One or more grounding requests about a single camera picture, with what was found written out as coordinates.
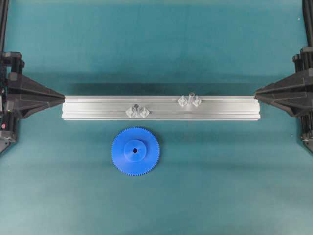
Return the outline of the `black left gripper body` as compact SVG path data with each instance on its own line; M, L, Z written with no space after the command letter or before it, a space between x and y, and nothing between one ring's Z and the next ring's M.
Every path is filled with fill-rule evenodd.
M2 52L0 54L0 153L3 153L17 140L18 119L5 107L8 96L8 72L22 74L24 61L19 52Z

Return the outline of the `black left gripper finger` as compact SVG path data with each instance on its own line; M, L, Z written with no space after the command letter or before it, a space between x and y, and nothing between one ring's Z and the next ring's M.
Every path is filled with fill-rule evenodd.
M65 100L36 100L31 96L10 94L6 109L18 119L25 119L34 113L63 104Z
M64 100L65 96L17 73L8 75L8 93L31 96L36 100Z

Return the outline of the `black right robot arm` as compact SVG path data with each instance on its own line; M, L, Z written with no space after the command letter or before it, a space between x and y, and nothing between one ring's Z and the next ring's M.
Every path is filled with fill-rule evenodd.
M313 150L313 2L302 1L302 12L308 45L293 56L295 73L258 89L254 97L263 103L298 118L301 140Z

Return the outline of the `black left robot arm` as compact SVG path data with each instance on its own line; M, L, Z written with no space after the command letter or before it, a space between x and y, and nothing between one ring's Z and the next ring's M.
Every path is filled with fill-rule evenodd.
M0 151L17 141L18 121L64 103L65 96L24 76L19 52L5 52L9 1L0 2Z

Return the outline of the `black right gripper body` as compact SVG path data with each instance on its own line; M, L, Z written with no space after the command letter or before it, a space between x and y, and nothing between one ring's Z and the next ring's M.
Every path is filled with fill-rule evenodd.
M303 47L300 53L293 57L295 65L295 71L308 71L309 80L305 85L303 91L305 91L307 97L305 100L308 102L309 107L306 108L304 113L299 117L301 123L301 140L304 146L313 152L313 48Z

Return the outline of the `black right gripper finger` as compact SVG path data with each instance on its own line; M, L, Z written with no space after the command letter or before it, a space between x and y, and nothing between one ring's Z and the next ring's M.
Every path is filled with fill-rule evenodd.
M309 87L309 73L297 72L255 92L256 99L288 99L303 97Z
M291 117L299 117L309 112L307 97L275 97L273 94L256 94L255 98L287 112Z

